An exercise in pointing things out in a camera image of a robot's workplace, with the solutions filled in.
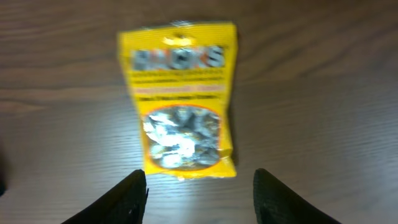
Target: snack bag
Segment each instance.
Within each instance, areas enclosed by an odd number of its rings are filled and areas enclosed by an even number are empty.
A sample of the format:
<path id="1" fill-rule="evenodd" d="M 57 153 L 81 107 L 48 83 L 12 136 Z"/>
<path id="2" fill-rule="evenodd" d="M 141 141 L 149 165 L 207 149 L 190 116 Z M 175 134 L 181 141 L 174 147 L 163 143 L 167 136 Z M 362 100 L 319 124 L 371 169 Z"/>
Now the snack bag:
<path id="1" fill-rule="evenodd" d="M 120 33 L 119 60 L 141 120 L 147 174 L 236 175 L 226 113 L 236 51 L 231 22 Z"/>

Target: yellow bag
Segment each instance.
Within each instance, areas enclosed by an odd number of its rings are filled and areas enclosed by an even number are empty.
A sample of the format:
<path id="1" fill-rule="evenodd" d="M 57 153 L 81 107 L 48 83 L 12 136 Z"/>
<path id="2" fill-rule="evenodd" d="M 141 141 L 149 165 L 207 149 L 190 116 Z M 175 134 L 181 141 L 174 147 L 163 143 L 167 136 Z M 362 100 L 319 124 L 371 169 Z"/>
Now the yellow bag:
<path id="1" fill-rule="evenodd" d="M 237 48 L 231 22 L 176 22 L 119 34 L 146 174 L 236 176 L 226 110 Z"/>

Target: candy bag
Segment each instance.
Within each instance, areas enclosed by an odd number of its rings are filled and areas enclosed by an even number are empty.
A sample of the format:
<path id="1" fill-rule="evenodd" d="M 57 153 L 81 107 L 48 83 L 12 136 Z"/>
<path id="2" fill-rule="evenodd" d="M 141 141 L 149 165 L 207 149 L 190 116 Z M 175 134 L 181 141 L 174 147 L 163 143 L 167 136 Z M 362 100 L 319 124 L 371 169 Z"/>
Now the candy bag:
<path id="1" fill-rule="evenodd" d="M 175 22 L 119 34 L 146 174 L 236 175 L 226 110 L 237 48 L 231 22 Z"/>

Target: plastic packaging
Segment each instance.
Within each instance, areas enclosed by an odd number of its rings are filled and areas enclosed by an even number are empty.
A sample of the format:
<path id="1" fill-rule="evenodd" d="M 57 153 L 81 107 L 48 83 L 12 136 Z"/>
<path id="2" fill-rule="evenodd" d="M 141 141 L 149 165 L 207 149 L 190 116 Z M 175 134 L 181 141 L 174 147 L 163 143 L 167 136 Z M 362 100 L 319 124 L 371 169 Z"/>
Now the plastic packaging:
<path id="1" fill-rule="evenodd" d="M 231 22 L 175 22 L 119 35 L 140 117 L 146 174 L 234 177 L 226 110 L 235 67 Z"/>

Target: wooden table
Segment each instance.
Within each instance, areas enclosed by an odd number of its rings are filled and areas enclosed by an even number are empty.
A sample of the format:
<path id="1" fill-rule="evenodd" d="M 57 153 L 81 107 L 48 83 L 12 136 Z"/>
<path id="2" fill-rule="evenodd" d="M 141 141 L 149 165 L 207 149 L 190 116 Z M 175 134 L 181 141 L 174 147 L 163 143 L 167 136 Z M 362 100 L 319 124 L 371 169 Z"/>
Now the wooden table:
<path id="1" fill-rule="evenodd" d="M 147 176 L 146 224 L 255 223 L 258 167 L 343 223 L 397 223 L 397 9 L 396 0 L 3 0 L 0 223 L 60 223 L 142 167 L 116 33 L 176 19 L 238 25 L 238 176 Z"/>

